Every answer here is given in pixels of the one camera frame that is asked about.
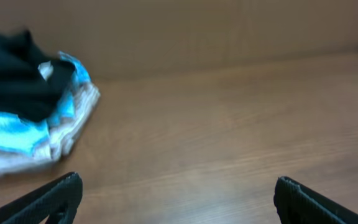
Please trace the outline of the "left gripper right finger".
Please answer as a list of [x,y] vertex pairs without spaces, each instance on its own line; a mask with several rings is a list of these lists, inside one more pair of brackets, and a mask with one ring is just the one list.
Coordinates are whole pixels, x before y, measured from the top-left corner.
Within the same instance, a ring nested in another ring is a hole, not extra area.
[[282,224],[358,224],[358,214],[287,177],[278,178],[273,202]]

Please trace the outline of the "black t-shirt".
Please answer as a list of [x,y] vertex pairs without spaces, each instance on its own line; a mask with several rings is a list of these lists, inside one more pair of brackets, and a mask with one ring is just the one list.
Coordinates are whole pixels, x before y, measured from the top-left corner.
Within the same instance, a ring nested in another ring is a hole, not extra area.
[[0,112],[39,122],[68,88],[75,66],[43,53],[27,30],[0,34]]

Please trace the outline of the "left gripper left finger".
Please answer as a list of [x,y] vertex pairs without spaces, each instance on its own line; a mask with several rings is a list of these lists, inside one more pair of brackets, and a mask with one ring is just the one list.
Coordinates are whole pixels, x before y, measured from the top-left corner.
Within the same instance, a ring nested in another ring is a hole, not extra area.
[[0,223],[72,224],[83,196],[83,181],[69,172],[0,208]]

